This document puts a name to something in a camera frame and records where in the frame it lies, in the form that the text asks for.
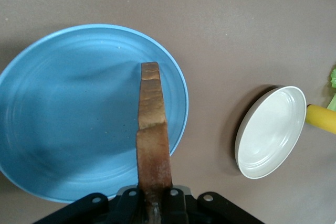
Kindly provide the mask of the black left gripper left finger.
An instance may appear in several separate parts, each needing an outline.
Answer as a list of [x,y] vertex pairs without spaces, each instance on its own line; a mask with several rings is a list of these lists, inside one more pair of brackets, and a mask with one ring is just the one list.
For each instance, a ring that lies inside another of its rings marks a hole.
[[88,194],[36,223],[133,223],[144,199],[138,187],[122,188],[113,199]]

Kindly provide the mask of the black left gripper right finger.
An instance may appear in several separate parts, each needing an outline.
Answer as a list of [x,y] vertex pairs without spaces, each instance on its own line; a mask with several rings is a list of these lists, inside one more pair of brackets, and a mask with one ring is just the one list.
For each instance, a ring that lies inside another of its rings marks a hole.
[[162,198],[161,223],[262,223],[218,193],[194,198],[185,186],[174,186]]

